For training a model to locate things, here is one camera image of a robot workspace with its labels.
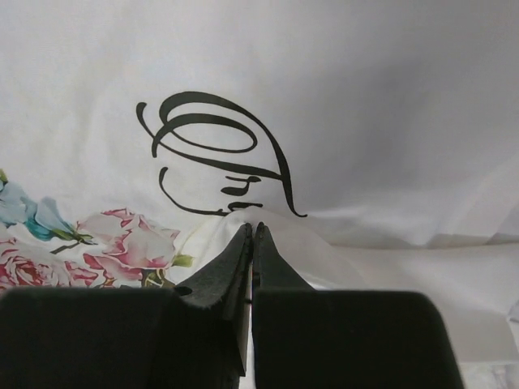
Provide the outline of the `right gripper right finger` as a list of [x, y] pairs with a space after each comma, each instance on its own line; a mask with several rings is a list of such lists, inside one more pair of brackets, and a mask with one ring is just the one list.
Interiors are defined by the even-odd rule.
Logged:
[[265, 224], [252, 259], [258, 388], [461, 388], [440, 312], [421, 293], [312, 288]]

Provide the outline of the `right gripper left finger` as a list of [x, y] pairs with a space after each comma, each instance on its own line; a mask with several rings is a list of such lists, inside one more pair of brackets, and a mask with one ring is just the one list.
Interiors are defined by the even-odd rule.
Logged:
[[1, 299], [4, 388], [236, 388], [248, 227], [173, 288], [18, 287]]

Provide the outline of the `white floral print t-shirt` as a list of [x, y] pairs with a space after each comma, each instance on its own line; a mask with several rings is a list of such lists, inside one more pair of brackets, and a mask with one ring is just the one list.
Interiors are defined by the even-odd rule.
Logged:
[[259, 222], [517, 387], [517, 2], [2, 2], [2, 289], [176, 285]]

